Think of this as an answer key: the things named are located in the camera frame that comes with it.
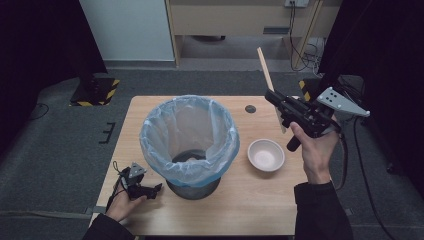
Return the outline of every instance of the wooden table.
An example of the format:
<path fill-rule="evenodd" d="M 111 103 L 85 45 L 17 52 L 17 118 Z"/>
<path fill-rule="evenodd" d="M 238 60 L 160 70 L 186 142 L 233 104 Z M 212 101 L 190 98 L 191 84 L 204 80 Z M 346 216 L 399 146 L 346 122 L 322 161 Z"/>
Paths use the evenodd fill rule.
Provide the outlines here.
<path fill-rule="evenodd" d="M 294 235 L 293 187 L 306 181 L 306 176 L 300 149 L 292 153 L 285 148 L 293 136 L 291 131 L 281 132 L 274 106 L 263 96 L 210 97 L 231 112 L 240 135 L 240 151 L 212 195 L 201 200 L 180 198 L 150 169 L 141 151 L 139 132 L 147 114 L 172 97 L 137 96 L 128 109 L 97 206 L 106 206 L 112 194 L 117 179 L 112 162 L 117 161 L 119 169 L 137 162 L 148 169 L 143 186 L 164 183 L 164 187 L 155 200 L 143 203 L 121 222 L 135 235 Z M 247 113 L 247 105 L 255 106 L 256 112 Z M 286 162 L 278 171 L 264 173 L 249 162 L 247 148 L 259 138 L 274 140 L 285 150 Z"/>

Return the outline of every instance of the wall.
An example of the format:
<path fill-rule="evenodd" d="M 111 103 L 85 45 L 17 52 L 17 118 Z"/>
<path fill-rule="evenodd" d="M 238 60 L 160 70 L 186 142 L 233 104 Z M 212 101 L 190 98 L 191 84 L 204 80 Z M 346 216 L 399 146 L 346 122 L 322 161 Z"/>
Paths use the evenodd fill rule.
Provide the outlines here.
<path fill-rule="evenodd" d="M 165 0 L 80 0 L 105 61 L 174 61 Z"/>

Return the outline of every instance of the sleeve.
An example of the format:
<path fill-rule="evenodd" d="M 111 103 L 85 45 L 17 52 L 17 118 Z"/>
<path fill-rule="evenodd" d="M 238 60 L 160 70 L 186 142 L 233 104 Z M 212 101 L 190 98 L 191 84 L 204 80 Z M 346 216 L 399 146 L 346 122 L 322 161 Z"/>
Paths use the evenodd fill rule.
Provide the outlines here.
<path fill-rule="evenodd" d="M 85 233 L 83 240 L 134 240 L 134 236 L 119 222 L 99 214 Z"/>
<path fill-rule="evenodd" d="M 333 183 L 302 183 L 294 188 L 296 240 L 353 240 L 352 228 Z"/>

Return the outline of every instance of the plastic bag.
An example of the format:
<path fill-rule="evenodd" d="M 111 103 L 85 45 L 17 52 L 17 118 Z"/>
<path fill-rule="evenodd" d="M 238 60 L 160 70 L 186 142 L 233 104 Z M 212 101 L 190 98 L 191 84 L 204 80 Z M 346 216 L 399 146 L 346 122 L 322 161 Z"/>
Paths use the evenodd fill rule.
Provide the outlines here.
<path fill-rule="evenodd" d="M 220 178 L 236 157 L 240 140 L 229 111 L 206 97 L 186 95 L 154 108 L 140 144 L 150 167 L 181 187 L 203 187 Z M 205 159 L 172 162 L 180 153 L 204 150 Z"/>

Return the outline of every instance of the gray carpet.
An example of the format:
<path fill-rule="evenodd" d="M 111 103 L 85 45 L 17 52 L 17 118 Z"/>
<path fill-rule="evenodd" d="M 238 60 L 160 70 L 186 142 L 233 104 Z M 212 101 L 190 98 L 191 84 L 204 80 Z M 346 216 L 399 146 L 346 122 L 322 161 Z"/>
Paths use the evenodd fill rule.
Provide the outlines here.
<path fill-rule="evenodd" d="M 191 72 L 113 70 L 120 79 L 108 106 L 69 107 L 77 79 L 63 81 L 40 93 L 32 118 L 16 138 L 0 165 L 1 211 L 58 211 L 84 213 L 97 201 L 131 98 L 136 95 L 263 95 L 262 72 Z M 297 81 L 311 73 L 271 73 L 275 89 L 301 95 Z M 339 119 L 349 116 L 339 115 Z M 116 123 L 108 144 L 107 123 Z M 349 145 L 346 185 L 339 191 L 356 239 L 388 239 L 373 215 L 364 187 L 352 133 L 345 124 Z M 358 138 L 376 208 L 396 239 L 424 239 L 424 204 L 407 177 L 385 171 L 386 160 L 376 141 L 358 125 Z M 333 156 L 337 183 L 341 150 Z M 87 219 L 0 217 L 0 239 L 80 239 Z"/>

